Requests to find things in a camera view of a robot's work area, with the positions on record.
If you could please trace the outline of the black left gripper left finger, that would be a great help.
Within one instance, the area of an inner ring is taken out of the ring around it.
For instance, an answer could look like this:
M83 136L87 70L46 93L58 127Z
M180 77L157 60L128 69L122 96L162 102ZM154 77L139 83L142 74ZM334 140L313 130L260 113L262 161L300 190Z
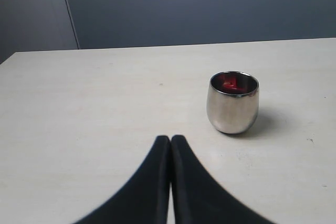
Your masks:
M159 135L119 191L77 223L167 223L169 196L170 139Z

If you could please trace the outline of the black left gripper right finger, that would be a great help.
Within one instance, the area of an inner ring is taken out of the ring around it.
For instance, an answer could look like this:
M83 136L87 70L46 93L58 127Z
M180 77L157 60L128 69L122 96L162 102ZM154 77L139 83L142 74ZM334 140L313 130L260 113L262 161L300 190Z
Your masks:
M204 168L186 138L171 139L176 223L271 223L227 192Z

